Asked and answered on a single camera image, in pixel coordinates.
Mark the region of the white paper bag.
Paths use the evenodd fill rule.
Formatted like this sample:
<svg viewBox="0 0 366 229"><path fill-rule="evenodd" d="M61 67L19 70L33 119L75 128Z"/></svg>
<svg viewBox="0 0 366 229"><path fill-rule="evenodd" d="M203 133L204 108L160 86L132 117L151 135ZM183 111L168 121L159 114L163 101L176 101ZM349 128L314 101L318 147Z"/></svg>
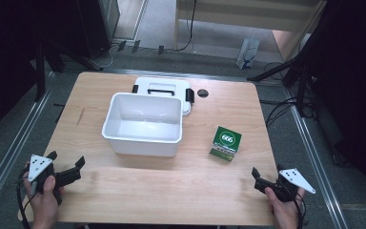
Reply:
<svg viewBox="0 0 366 229"><path fill-rule="evenodd" d="M236 59L236 66L241 69L250 69L253 66L260 41L254 36L243 39L242 46Z"/></svg>

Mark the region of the person's right hand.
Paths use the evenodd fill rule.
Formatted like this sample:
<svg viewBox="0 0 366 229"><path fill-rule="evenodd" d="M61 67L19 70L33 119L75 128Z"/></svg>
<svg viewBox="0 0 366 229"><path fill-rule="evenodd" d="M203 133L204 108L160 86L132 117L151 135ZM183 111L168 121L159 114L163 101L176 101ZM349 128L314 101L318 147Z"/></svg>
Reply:
<svg viewBox="0 0 366 229"><path fill-rule="evenodd" d="M274 215L274 227L276 229L297 229L299 216L295 204L280 201L270 187L265 189L265 195Z"/></svg>

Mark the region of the dark cabinet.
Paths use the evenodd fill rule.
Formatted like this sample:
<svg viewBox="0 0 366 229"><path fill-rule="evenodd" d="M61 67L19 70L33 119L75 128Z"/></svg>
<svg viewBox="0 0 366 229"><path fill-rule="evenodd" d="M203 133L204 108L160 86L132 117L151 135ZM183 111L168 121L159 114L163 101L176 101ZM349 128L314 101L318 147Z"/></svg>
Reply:
<svg viewBox="0 0 366 229"><path fill-rule="evenodd" d="M96 57L107 51L120 17L118 0L77 0L81 17L81 53Z"/></svg>

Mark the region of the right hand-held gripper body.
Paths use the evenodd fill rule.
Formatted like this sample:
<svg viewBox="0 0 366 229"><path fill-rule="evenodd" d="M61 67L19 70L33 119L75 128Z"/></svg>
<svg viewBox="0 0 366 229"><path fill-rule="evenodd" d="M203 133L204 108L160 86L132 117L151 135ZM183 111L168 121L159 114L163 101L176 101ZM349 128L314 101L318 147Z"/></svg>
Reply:
<svg viewBox="0 0 366 229"><path fill-rule="evenodd" d="M254 188L261 193L265 193L267 187L270 187L274 191L276 197L282 202L295 200L299 188L302 188L311 194L315 193L315 188L296 168L280 171L275 183L262 177L255 181Z"/></svg>

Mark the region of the white plastic storage box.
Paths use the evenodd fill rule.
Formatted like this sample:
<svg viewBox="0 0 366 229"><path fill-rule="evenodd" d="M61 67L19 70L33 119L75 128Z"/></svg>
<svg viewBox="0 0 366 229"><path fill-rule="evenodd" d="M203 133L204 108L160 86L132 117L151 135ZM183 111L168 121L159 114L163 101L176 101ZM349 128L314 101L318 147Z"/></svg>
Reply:
<svg viewBox="0 0 366 229"><path fill-rule="evenodd" d="M118 154L175 156L182 121L178 98L117 93L112 96L102 136Z"/></svg>

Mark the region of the green square packet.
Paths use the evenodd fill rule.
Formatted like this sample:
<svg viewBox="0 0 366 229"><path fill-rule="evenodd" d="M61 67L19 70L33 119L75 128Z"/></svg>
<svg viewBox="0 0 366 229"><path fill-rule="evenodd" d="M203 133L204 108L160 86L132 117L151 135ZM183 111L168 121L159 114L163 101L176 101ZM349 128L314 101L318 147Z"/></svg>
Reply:
<svg viewBox="0 0 366 229"><path fill-rule="evenodd" d="M242 134L218 126L210 154L231 162L238 152Z"/></svg>

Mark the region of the black metal stand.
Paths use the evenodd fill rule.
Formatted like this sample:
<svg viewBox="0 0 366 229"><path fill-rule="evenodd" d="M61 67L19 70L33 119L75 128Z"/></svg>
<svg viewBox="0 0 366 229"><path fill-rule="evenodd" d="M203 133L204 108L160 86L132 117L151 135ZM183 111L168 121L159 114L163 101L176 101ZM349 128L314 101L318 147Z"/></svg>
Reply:
<svg viewBox="0 0 366 229"><path fill-rule="evenodd" d="M295 107L302 117L306 117L304 103L307 79L309 77L309 62L312 57L312 51L309 48L302 49L294 58L274 67L265 73L257 76L248 77L248 81L258 82L264 80L276 73L281 73L287 70L287 73L282 79L282 85L286 88L291 88L295 83L298 83L298 90L295 97Z"/></svg>
<svg viewBox="0 0 366 229"><path fill-rule="evenodd" d="M42 99L46 92L46 75L45 75L45 61L48 61L51 68L57 72L63 72L65 65L62 62L60 53L63 53L78 62L82 66L93 71L102 71L102 67L94 67L92 63L83 59L80 55L67 49L61 44L49 39L39 38L36 40L36 96L35 101L38 102Z"/></svg>

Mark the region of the light wooden shelf frame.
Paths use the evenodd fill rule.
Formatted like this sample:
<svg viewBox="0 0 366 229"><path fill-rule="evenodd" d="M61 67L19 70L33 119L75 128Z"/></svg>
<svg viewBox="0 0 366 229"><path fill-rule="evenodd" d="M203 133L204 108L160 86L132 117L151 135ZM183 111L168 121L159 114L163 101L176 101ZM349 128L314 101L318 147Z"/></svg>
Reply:
<svg viewBox="0 0 366 229"><path fill-rule="evenodd" d="M327 0L175 0L174 47L179 20L272 30L284 61L313 32Z"/></svg>

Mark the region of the person's left hand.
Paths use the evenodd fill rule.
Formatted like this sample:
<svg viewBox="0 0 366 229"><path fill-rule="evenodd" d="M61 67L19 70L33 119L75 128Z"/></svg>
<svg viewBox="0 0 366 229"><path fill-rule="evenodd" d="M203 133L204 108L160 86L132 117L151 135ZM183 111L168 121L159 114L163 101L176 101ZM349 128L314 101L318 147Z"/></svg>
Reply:
<svg viewBox="0 0 366 229"><path fill-rule="evenodd" d="M43 185L43 193L31 194L31 183L25 179L23 185L33 212L31 229L53 229L59 218L59 205L53 194L56 180L54 176L48 176Z"/></svg>

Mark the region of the metal floor rail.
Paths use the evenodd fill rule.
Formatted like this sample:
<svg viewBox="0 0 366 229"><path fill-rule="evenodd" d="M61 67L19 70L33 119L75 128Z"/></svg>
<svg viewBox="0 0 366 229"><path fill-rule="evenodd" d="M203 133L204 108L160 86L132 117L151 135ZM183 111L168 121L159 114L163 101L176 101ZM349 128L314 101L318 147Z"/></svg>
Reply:
<svg viewBox="0 0 366 229"><path fill-rule="evenodd" d="M32 107L30 108L25 121L0 161L0 191L51 95L51 87L55 82L55 79L56 74L54 72L50 72L46 77L46 91L41 95L39 100L32 103Z"/></svg>
<svg viewBox="0 0 366 229"><path fill-rule="evenodd" d="M349 229L346 218L337 199L333 186L328 179L324 170L323 164L320 160L315 143L310 135L310 131L305 122L305 118L299 114L295 106L291 108L295 125L299 131L306 154L310 160L312 168L315 172L315 177L320 190L320 193L325 201L326 208L332 219L335 229Z"/></svg>

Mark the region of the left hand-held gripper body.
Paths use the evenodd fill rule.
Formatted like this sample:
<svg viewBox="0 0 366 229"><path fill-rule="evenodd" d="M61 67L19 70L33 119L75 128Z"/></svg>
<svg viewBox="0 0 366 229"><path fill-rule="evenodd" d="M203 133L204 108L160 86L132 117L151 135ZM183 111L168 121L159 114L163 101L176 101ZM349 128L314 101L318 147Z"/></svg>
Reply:
<svg viewBox="0 0 366 229"><path fill-rule="evenodd" d="M56 185L53 190L53 194L57 200L58 205L62 203L60 187L64 187L71 183L74 183L81 178L80 170L75 166L63 172L55 172L53 169L53 160L46 156L32 155L30 157L30 168L28 181L31 183L32 195L36 193L43 193L43 185L48 176L54 176Z"/></svg>

